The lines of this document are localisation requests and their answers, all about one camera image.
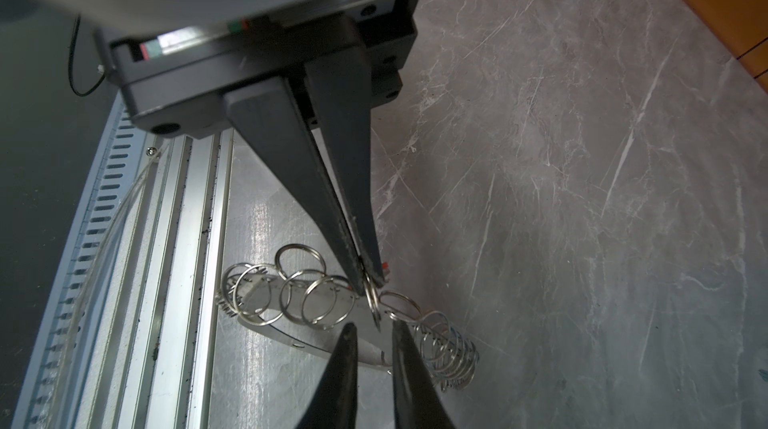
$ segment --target black cable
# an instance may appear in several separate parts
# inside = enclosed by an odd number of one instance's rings
[[[86,97],[90,96],[94,90],[96,90],[106,78],[107,74],[101,74],[101,78],[96,84],[86,92],[79,92],[74,88],[74,80],[72,79],[72,69],[74,67],[74,50],[78,46],[78,32],[80,32],[80,14],[74,19],[74,26],[72,26],[72,38],[69,41],[69,59],[67,61],[67,75],[69,76],[69,87],[76,96]]]

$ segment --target gray marble surface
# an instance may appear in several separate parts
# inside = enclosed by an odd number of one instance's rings
[[[457,427],[768,427],[768,96],[681,0],[421,0],[373,112],[391,285],[474,339]],[[236,146],[225,263],[330,256]],[[324,362],[220,320],[212,427],[293,427]],[[361,371],[359,427],[393,427]]]

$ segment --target keyring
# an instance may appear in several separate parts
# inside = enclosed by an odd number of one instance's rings
[[[436,315],[442,321],[438,322],[435,325],[427,325],[426,320],[430,316]],[[448,330],[449,335],[446,336],[443,333],[438,331],[438,328],[441,328],[445,326]],[[451,321],[448,319],[448,316],[443,314],[440,311],[429,311],[428,313],[424,314],[421,318],[421,324],[420,327],[425,328],[429,327],[429,331],[424,331],[422,329],[422,334],[424,334],[424,337],[421,340],[420,343],[420,352],[422,353],[422,358],[425,362],[428,363],[434,363],[440,360],[446,353],[446,351],[450,351],[448,348],[451,346],[451,343],[453,343],[453,347],[456,347],[458,349],[458,332],[451,324]],[[435,357],[426,357],[426,352],[424,351],[424,342],[426,341],[427,337],[432,337],[432,355]],[[440,347],[435,351],[435,344],[440,344]]]
[[[376,329],[379,332],[382,331],[382,312],[379,307],[379,295],[376,293],[376,288],[373,286],[371,277],[366,273],[362,273],[362,286],[366,290],[366,299],[368,299],[368,307],[371,309],[371,315],[373,316],[373,323],[376,325]]]
[[[338,319],[333,321],[331,324],[321,324],[320,322],[310,322],[309,319],[306,318],[306,315],[304,314],[304,307],[306,304],[306,299],[312,294],[312,291],[320,287],[322,284],[325,284],[326,282],[332,282],[336,283],[336,281],[341,281],[344,283],[343,288],[349,287],[350,280],[346,277],[343,277],[341,275],[326,275],[324,277],[321,277],[320,279],[317,279],[316,281],[312,282],[310,284],[310,287],[307,288],[307,290],[304,292],[304,296],[301,299],[301,320],[304,321],[304,324],[308,325],[312,329],[317,329],[318,331],[327,331],[328,329],[332,328],[333,326],[339,324],[341,321],[346,319],[346,316],[350,315],[350,312],[352,312],[352,309],[355,308],[355,300],[357,299],[357,294],[350,291],[350,294],[352,295],[352,303],[350,304],[350,308],[345,312],[343,315],[341,315]]]
[[[253,268],[259,268],[259,269],[263,269],[264,272],[266,273],[266,270],[268,268],[273,268],[274,266],[272,264],[251,264],[249,262],[236,262],[235,264],[232,264],[230,267],[224,270],[224,272],[221,275],[221,280],[219,280],[219,292],[221,293],[221,296],[224,298],[226,305],[229,306],[229,308],[232,309],[232,311],[235,311],[235,307],[232,304],[232,299],[229,296],[230,289],[226,287],[226,282],[230,278],[230,272],[232,272],[233,270],[239,267],[245,267],[246,271],[249,271]]]
[[[267,299],[266,304],[263,308],[257,309],[253,314],[246,314],[242,309],[240,309],[240,303],[237,301],[237,288],[240,286],[240,281],[243,280],[243,278],[246,276],[246,274],[249,274],[250,272],[254,271],[256,275],[261,277],[264,281],[266,281],[266,288],[270,292],[270,297]],[[251,319],[248,319],[247,316],[256,316],[258,317],[259,314],[263,313],[266,309],[270,307],[270,302],[272,302],[272,286],[270,285],[270,281],[266,278],[266,272],[259,271],[258,266],[254,266],[251,268],[248,268],[245,270],[242,274],[240,274],[240,277],[237,278],[237,281],[235,282],[235,286],[232,290],[232,305],[234,306],[234,310],[240,317],[244,318],[246,321],[249,321],[251,323],[254,323]]]
[[[280,263],[280,256],[283,255],[283,252],[287,251],[288,249],[299,249],[300,251],[305,251],[307,254],[311,255],[313,258],[317,259],[320,262],[320,267],[322,267],[322,273],[324,275],[328,273],[328,270],[326,267],[326,261],[320,255],[320,252],[316,251],[315,249],[312,249],[309,245],[288,244],[288,245],[283,245],[283,247],[278,249],[277,252],[275,253],[275,269],[277,270],[277,274],[279,274],[284,281],[288,280],[288,274],[286,274],[286,272],[283,270],[283,265]]]
[[[394,298],[398,298],[401,301],[405,301],[408,305],[416,309],[416,313],[418,314],[417,319],[409,318],[408,315],[406,315],[404,312],[399,311],[398,309],[393,308],[391,305],[388,305],[385,302],[382,302],[382,299],[386,296],[392,296]],[[418,307],[418,304],[413,299],[409,298],[407,295],[400,294],[399,292],[392,292],[392,291],[382,291],[379,294],[379,302],[381,302],[381,305],[388,308],[389,310],[385,309],[384,314],[389,315],[389,318],[393,321],[403,321],[407,324],[417,324],[418,319],[422,317],[422,309]]]
[[[289,278],[285,282],[283,282],[283,287],[280,288],[280,293],[278,294],[277,301],[280,303],[280,311],[283,312],[283,314],[286,316],[286,318],[289,321],[293,322],[294,324],[301,324],[302,320],[300,318],[297,318],[294,315],[291,315],[288,312],[288,306],[290,305],[290,301],[293,298],[293,282],[291,282],[291,281],[293,279],[299,277],[300,275],[310,274],[310,273],[320,274],[320,279],[325,277],[325,274],[322,271],[318,271],[317,269],[303,269],[301,271],[296,271],[293,274],[291,274],[289,276]],[[283,291],[285,290],[286,286],[291,286],[291,290],[288,291],[288,301],[285,304],[283,304]],[[333,293],[333,305],[331,305],[331,308],[328,309],[328,311],[325,314],[321,315],[319,319],[315,319],[316,321],[319,321],[319,320],[323,319],[324,317],[326,317],[328,314],[331,313],[333,308],[336,307],[336,299],[337,299],[337,297],[338,297],[338,295],[334,291],[334,293]]]

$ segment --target screw hole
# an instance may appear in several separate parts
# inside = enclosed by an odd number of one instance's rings
[[[166,134],[171,134],[173,132],[178,131],[181,128],[176,123],[169,122],[168,124],[160,124],[159,126],[155,126],[152,128],[151,132],[153,134],[158,134],[159,136],[164,136]]]
[[[362,10],[360,11],[360,15],[363,17],[372,16],[375,13],[376,13],[376,6],[373,4],[371,4],[370,6],[363,7]]]

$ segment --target metal ring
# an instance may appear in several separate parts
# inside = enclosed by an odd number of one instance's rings
[[[467,369],[460,375],[461,379],[456,381],[456,387],[459,389],[466,387],[470,382],[472,382],[472,379],[475,378],[475,366],[480,361],[480,353],[478,352],[475,343],[469,341],[469,346],[470,349],[468,355],[471,356],[471,358],[468,358],[469,363]]]
[[[451,340],[446,339],[446,341],[441,341],[440,338],[437,336],[443,336],[445,337],[445,333],[442,332],[442,327],[445,326],[446,331],[453,335],[453,341],[454,344],[451,345]],[[459,350],[459,342],[460,342],[460,335],[456,332],[456,329],[454,329],[450,323],[441,322],[437,324],[436,326],[430,327],[432,330],[430,332],[430,335],[432,336],[432,355],[434,356],[430,362],[432,362],[434,365],[437,364],[445,364],[445,358],[446,355],[455,354],[456,351]]]
[[[310,320],[310,322],[312,324],[317,324],[322,319],[325,319],[326,316],[331,313],[331,311],[333,311],[333,309],[336,307],[336,301],[339,300],[339,290],[340,290],[339,289],[339,285],[337,285],[337,284],[333,284],[332,285],[331,292],[333,292],[333,302],[331,304],[331,307],[329,307],[327,311],[323,312],[321,315],[317,316],[316,318],[312,318]]]
[[[398,298],[401,301],[405,301],[408,305],[416,309],[416,313],[418,314],[418,317],[416,319],[410,318],[404,312],[393,308],[391,305],[388,305],[386,302],[382,302],[382,299],[388,295]],[[409,298],[407,295],[400,294],[399,292],[381,291],[379,293],[379,302],[381,303],[381,305],[389,309],[389,310],[385,309],[384,314],[389,315],[389,318],[392,319],[393,321],[403,321],[403,322],[406,322],[407,324],[416,324],[418,322],[418,319],[422,317],[422,309],[418,307],[418,304],[416,303],[416,301]]]
[[[320,262],[320,266],[322,267],[322,273],[324,275],[328,274],[326,261],[320,255],[320,252],[316,251],[315,249],[312,249],[309,245],[286,244],[286,245],[283,245],[283,247],[281,247],[280,249],[277,249],[277,252],[275,253],[275,269],[277,270],[277,274],[279,274],[284,281],[288,280],[288,274],[286,274],[286,272],[283,270],[283,265],[280,263],[280,256],[283,255],[283,252],[289,249],[299,249],[301,251],[305,251],[307,254],[311,255],[313,258],[317,259],[317,261]]]
[[[280,288],[280,293],[277,295],[277,301],[280,304],[280,311],[283,312],[286,318],[289,321],[293,322],[294,324],[302,324],[302,320],[301,318],[297,318],[296,316],[291,315],[291,313],[288,312],[288,306],[290,305],[291,299],[293,298],[293,284],[295,284],[296,282],[299,282],[299,281],[293,281],[293,279],[299,277],[300,275],[309,274],[309,273],[320,274],[319,279],[322,279],[323,277],[325,277],[325,274],[323,274],[322,271],[318,271],[317,269],[303,269],[301,271],[296,271],[293,274],[291,274],[285,282],[283,282],[283,286]],[[283,291],[285,290],[286,286],[290,286],[291,290],[288,291],[288,301],[285,304],[283,304]],[[330,309],[328,309],[328,311],[324,315],[322,315],[321,319],[326,317],[328,314],[330,314],[335,306],[336,306],[336,298],[334,297],[333,305],[331,306]]]
[[[467,358],[468,347],[465,341],[463,345],[464,345],[464,349],[461,351],[460,355],[458,355],[458,358],[453,360],[450,365],[452,370],[443,371],[443,375],[446,378],[456,380],[466,376],[468,372],[468,368],[470,367],[471,361]]]
[[[440,374],[440,377],[453,379],[461,370],[462,360],[464,359],[463,355],[466,353],[466,344],[464,344],[464,338],[450,324],[440,325],[445,325],[456,336],[456,347],[455,350],[452,351],[448,345],[443,346],[440,357],[432,366],[437,373]]]
[[[379,332],[382,331],[382,312],[379,305],[379,295],[376,293],[376,288],[371,281],[371,277],[366,273],[362,273],[362,287],[366,290],[366,299],[368,299],[368,307],[371,309],[371,315],[373,316],[373,324],[376,325],[376,329]]]
[[[346,287],[350,285],[350,280],[341,275],[326,275],[312,282],[312,284],[310,284],[310,287],[307,288],[307,290],[304,292],[304,296],[301,299],[301,320],[304,321],[304,324],[310,326],[313,329],[317,329],[318,331],[327,331],[328,329],[338,325],[341,321],[346,319],[348,315],[350,315],[350,312],[352,312],[352,309],[355,308],[355,300],[357,299],[357,294],[355,294],[352,291],[348,291],[352,296],[352,303],[350,304],[350,308],[347,310],[347,312],[342,314],[338,319],[333,321],[331,324],[321,324],[320,322],[312,323],[310,322],[309,319],[306,318],[306,315],[304,314],[306,299],[310,297],[310,294],[312,294],[312,291],[320,287],[322,284],[325,284],[326,282],[331,282],[335,284],[336,281],[342,281],[345,285],[341,287],[343,287],[344,289],[346,289]]]
[[[246,271],[251,270],[252,268],[266,268],[266,267],[273,267],[272,264],[251,264],[250,262],[236,262],[235,264],[232,264],[230,267],[226,268],[224,272],[222,272],[221,280],[219,281],[219,292],[221,293],[221,297],[224,298],[224,301],[226,302],[226,305],[230,307],[233,311],[235,310],[234,305],[232,304],[232,298],[230,298],[230,289],[226,287],[226,281],[230,278],[230,272],[233,270],[239,268],[239,267],[245,267]]]
[[[243,311],[240,310],[239,307],[237,307],[237,302],[236,302],[236,300],[237,300],[237,297],[236,297],[236,295],[237,295],[237,285],[240,283],[240,280],[243,278],[243,275],[246,272],[241,274],[240,277],[237,279],[237,282],[235,282],[235,288],[234,288],[235,289],[235,292],[234,292],[234,296],[235,297],[233,297],[233,300],[235,302],[235,306],[236,306],[235,307],[235,312],[237,313],[237,316],[239,318],[243,319],[244,321],[248,322],[249,324],[255,325],[257,327],[264,326],[264,325],[270,325],[270,324],[272,324],[274,322],[277,322],[278,319],[283,317],[283,312],[278,313],[278,315],[276,315],[272,319],[269,319],[269,320],[266,320],[266,321],[260,316],[260,314],[264,313],[264,311],[269,308],[270,303],[272,302],[272,286],[270,285],[269,279],[266,278],[266,273],[263,273],[263,274],[262,273],[258,273],[258,274],[261,276],[262,279],[264,279],[264,281],[266,281],[266,287],[269,288],[269,290],[270,290],[270,298],[266,302],[266,306],[264,306],[262,309],[259,309],[255,314],[253,314],[253,316],[255,318],[257,318],[258,321],[255,321],[253,319],[249,319],[248,315],[246,315]]]
[[[442,319],[442,321],[439,324],[436,324],[436,325],[428,325],[426,320],[427,320],[428,317],[430,317],[432,315],[437,315],[439,318]],[[448,316],[446,316],[445,314],[443,314],[440,311],[429,311],[428,313],[423,315],[422,319],[421,319],[421,326],[423,328],[428,328],[428,333],[426,331],[422,331],[422,333],[424,334],[424,338],[422,338],[422,341],[421,341],[421,344],[420,344],[420,347],[419,347],[420,348],[419,352],[422,353],[422,358],[424,359],[425,362],[428,362],[428,363],[431,364],[431,363],[435,363],[435,362],[439,361],[443,357],[443,355],[445,354],[445,351],[451,345],[451,342],[452,342],[451,338],[446,337],[442,333],[438,332],[438,328],[443,326],[443,325],[445,325],[446,328],[448,328],[448,332],[453,334],[453,336],[454,336],[452,338],[452,339],[454,339],[454,345],[453,346],[458,348],[458,338],[456,338],[456,334],[457,333],[456,333],[456,330],[451,325],[451,322],[448,320]],[[444,341],[440,341],[438,338],[436,338],[436,335],[442,336],[443,338],[445,338],[445,340]],[[432,356],[433,357],[427,357],[426,353],[424,351],[424,342],[426,341],[427,336],[431,336],[432,337],[432,347],[433,348],[435,347],[436,343],[441,344],[440,348],[437,351],[433,351],[432,352]]]
[[[252,272],[252,271],[255,271],[256,275],[258,275],[264,281],[266,281],[266,287],[267,287],[267,289],[270,292],[270,298],[267,299],[266,304],[264,305],[263,308],[256,310],[253,314],[246,314],[245,311],[240,309],[240,303],[237,302],[237,288],[240,286],[240,281],[242,281],[243,278],[247,274]],[[239,315],[241,317],[250,316],[250,315],[258,316],[259,314],[264,312],[267,308],[270,307],[270,302],[272,302],[272,286],[270,285],[270,282],[266,279],[266,273],[260,272],[259,269],[258,269],[258,266],[253,266],[253,267],[248,268],[247,270],[245,270],[242,274],[240,274],[240,277],[238,277],[237,281],[235,282],[235,286],[234,286],[234,288],[232,290],[232,298],[231,298],[231,300],[232,300],[232,305],[234,307],[235,312],[237,313],[237,315]]]
[[[452,379],[461,380],[462,378],[469,375],[470,371],[472,370],[472,362],[474,360],[474,357],[470,359],[468,355],[472,354],[472,347],[470,347],[470,343],[464,339],[464,351],[462,352],[462,357],[459,359],[459,362],[456,366],[456,370],[453,372]]]

